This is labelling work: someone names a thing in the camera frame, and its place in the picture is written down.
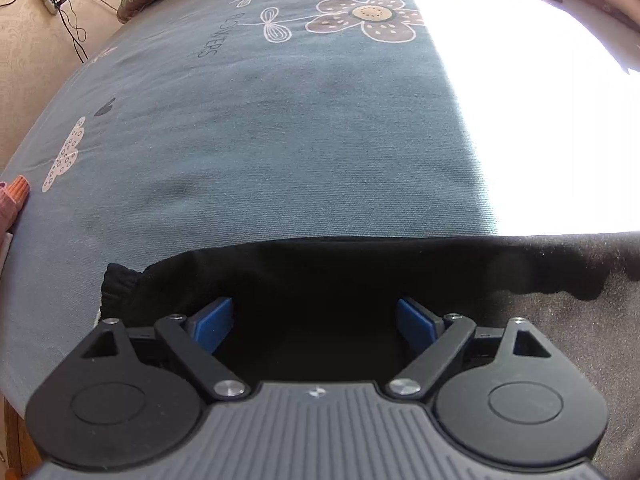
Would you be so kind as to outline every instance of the beige floor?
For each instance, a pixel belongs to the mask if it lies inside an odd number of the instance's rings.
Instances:
[[[87,31],[84,49],[91,56],[120,23],[97,0],[71,1],[78,25]],[[105,1],[116,8],[120,3]],[[41,0],[18,0],[0,9],[0,169],[79,64],[60,17],[49,14]]]

